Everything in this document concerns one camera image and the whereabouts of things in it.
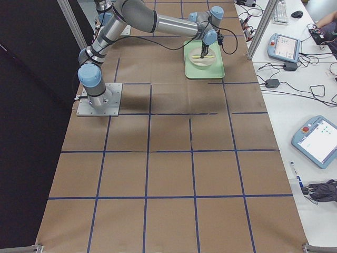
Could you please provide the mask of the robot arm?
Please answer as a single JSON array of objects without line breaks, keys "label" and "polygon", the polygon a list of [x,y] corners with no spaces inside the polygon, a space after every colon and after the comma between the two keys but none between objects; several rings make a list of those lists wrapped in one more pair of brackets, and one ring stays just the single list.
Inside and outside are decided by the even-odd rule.
[{"label": "robot arm", "polygon": [[200,58],[209,53],[209,46],[217,41],[220,22],[224,15],[223,8],[213,6],[205,12],[194,12],[188,20],[181,20],[158,14],[148,8],[143,1],[116,1],[110,7],[110,17],[104,16],[104,25],[96,39],[87,48],[81,50],[78,61],[78,79],[87,93],[86,102],[90,108],[102,110],[112,104],[113,92],[103,80],[101,65],[105,61],[108,48],[121,40],[121,33],[127,25],[147,32],[156,31],[182,35],[202,42]]},{"label": "robot arm", "polygon": [[94,18],[96,28],[104,26],[112,17],[113,2],[111,0],[95,0],[97,15]]}]

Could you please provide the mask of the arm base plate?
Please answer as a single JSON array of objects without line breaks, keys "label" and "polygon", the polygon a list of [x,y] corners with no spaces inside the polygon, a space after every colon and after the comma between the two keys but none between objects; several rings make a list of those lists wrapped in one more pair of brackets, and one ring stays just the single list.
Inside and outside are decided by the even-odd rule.
[{"label": "arm base plate", "polygon": [[131,33],[131,26],[126,25],[126,27],[121,32],[121,36],[130,36],[130,33]]},{"label": "arm base plate", "polygon": [[89,96],[83,88],[77,108],[77,116],[118,116],[120,111],[122,83],[105,83],[106,90],[100,96]]}]

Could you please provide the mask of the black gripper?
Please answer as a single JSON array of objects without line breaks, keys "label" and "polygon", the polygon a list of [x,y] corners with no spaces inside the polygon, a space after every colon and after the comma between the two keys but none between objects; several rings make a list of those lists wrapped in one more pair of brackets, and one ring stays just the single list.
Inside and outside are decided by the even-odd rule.
[{"label": "black gripper", "polygon": [[205,57],[205,54],[208,54],[208,53],[209,53],[209,46],[206,45],[204,42],[202,42],[200,58],[203,59]]}]

